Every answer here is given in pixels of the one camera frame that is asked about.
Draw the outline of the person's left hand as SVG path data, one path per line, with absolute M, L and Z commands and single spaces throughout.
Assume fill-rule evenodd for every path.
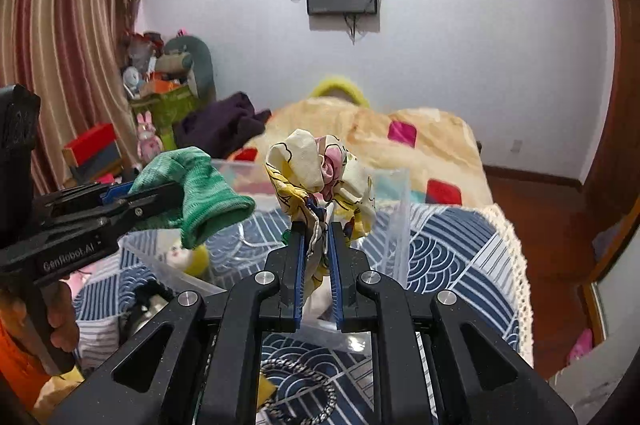
M 55 348 L 71 353 L 79 341 L 72 292 L 64 281 L 56 282 L 54 287 L 51 301 L 47 304 L 48 322 L 53 329 L 50 342 Z M 32 345 L 34 339 L 26 329 L 27 315 L 25 304 L 19 298 L 15 298 L 3 312 L 3 325 L 14 339 L 19 341 L 29 353 L 35 355 L 36 351 Z

